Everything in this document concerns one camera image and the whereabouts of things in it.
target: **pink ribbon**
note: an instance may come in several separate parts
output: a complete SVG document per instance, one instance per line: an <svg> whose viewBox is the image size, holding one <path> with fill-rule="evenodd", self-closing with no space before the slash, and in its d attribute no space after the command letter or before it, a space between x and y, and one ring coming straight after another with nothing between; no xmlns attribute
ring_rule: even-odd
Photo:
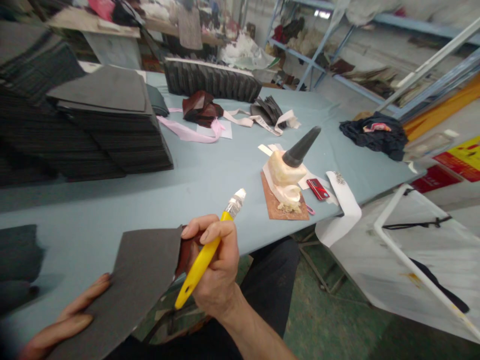
<svg viewBox="0 0 480 360"><path fill-rule="evenodd" d="M183 141L192 141L192 142L204 143L204 144L214 143L219 139L220 134L222 133L222 130L225 130L225 128L222 126L222 124L220 124L217 118L215 118L215 120L213 120L210 125L210 128L213 130L215 137L199 134L198 132L192 130L191 128L186 127L185 125L179 124L176 121L167 120L163 116L157 116L156 118L160 123L162 123L171 131L173 131L175 134L177 134L180 140L183 140Z"/></svg>

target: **wooden board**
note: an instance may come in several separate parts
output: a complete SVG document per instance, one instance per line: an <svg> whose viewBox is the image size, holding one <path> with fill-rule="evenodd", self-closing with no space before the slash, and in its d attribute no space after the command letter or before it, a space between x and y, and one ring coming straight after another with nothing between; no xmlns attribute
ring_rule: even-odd
<svg viewBox="0 0 480 360"><path fill-rule="evenodd" d="M78 30L81 32L140 38L138 27L113 25L116 29L99 27L99 17L84 9L69 6L58 12L46 24L51 28Z"/></svg>
<svg viewBox="0 0 480 360"><path fill-rule="evenodd" d="M300 193L300 210L301 213L285 212L279 210L280 202L277 200L273 192L270 190L269 183L265 178L263 171L260 172L261 184L263 185L263 193L265 194L266 208L268 209L268 217L272 220L310 220L307 205L302 193Z"/></svg>
<svg viewBox="0 0 480 360"><path fill-rule="evenodd" d="M146 17L144 20L145 28L147 30L156 31L166 35L172 35L176 38L179 37L179 28L175 25L172 25L169 21L160 20L153 17ZM225 40L204 33L201 34L201 42L211 46L223 46L226 44Z"/></svg>

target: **right hand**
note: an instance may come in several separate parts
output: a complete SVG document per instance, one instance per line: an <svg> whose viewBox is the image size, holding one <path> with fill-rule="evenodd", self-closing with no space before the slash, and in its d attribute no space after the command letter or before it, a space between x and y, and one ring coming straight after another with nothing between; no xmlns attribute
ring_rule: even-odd
<svg viewBox="0 0 480 360"><path fill-rule="evenodd" d="M205 230L200 238L202 245L211 243L217 237L221 238L221 242L192 295L200 309L220 320L233 309L240 291L235 283L240 258L237 228L233 221L220 221L217 215L211 214L191 220L181 237L191 239L201 230ZM199 247L193 242L187 272L199 252Z"/></svg>

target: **dark red fabric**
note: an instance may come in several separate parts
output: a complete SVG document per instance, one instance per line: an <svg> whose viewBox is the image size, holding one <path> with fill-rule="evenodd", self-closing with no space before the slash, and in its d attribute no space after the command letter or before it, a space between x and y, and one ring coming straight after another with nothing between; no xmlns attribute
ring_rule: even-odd
<svg viewBox="0 0 480 360"><path fill-rule="evenodd" d="M213 102L213 95L199 90L181 102L183 119L210 128L215 118L223 116L222 107Z"/></svg>

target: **work table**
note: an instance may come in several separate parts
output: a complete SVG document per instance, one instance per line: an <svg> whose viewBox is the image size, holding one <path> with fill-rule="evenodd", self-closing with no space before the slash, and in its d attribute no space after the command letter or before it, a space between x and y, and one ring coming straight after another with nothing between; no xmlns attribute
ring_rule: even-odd
<svg viewBox="0 0 480 360"><path fill-rule="evenodd" d="M184 97L168 93L163 74L148 72L147 82L160 90L168 107L182 107ZM110 272L125 231L176 228L194 217L220 215L230 197L244 188L245 203L235 219L238 246L244 255L342 213L334 204L319 202L307 189L302 191L305 201L316 211L309 221L270 220L260 177L268 158L257 148L260 144L288 149L313 126L321 126L304 164L324 179L326 171L340 172L359 204L419 176L406 164L358 147L345 137L339 122L350 119L319 94L262 88L260 96L269 95L283 112L294 111L301 123L298 129L287 128L277 137L257 124L252 128L232 124L233 139L221 137L216 143L204 144L182 141L161 125L173 170L0 189L0 228L37 224L38 243L46 250L36 282L44 295L1 321L4 340L18 350L99 275ZM227 111L250 110L244 102L215 102ZM171 113L168 118L196 128L182 120L182 113Z"/></svg>

